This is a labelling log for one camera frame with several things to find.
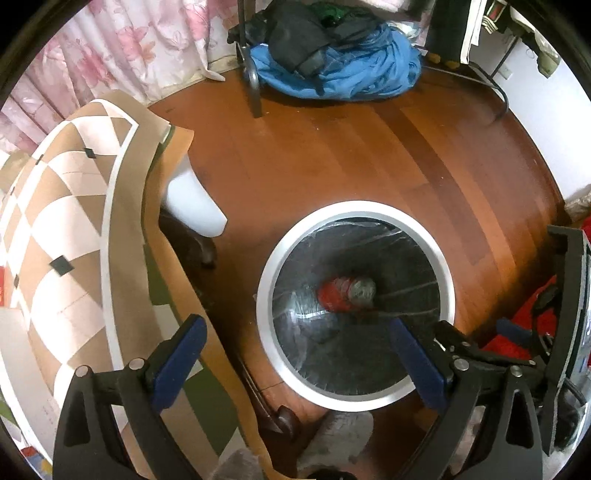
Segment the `floral curtain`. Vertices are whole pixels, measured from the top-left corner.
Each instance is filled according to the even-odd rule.
[[[0,150],[33,153],[64,118],[123,90],[144,104],[235,64],[236,0],[92,0],[35,57],[0,113]]]

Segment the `white wall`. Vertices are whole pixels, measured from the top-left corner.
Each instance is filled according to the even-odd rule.
[[[509,34],[485,30],[470,60],[491,73],[508,48]],[[591,184],[591,100],[564,60],[546,79],[537,57],[521,41],[505,65],[512,76],[495,80],[509,97],[509,107],[537,145],[565,200]]]

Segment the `black diamond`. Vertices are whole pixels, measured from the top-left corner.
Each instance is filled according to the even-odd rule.
[[[68,260],[66,260],[66,257],[64,257],[63,255],[57,257],[55,260],[50,261],[49,264],[50,267],[53,268],[60,277],[74,270],[72,264],[68,262]]]

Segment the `wall outlet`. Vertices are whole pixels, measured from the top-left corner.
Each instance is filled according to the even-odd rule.
[[[501,65],[499,73],[505,80],[509,80],[511,78],[511,75],[513,75],[513,72],[510,71],[509,67],[506,64]]]

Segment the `blue cloth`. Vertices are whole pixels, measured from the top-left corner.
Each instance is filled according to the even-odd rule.
[[[251,50],[261,81],[299,98],[372,100],[406,92],[421,72],[419,52],[397,29],[382,24],[361,43],[346,50],[326,50],[326,65],[318,75],[324,95],[310,79],[290,73],[271,58],[269,47]]]

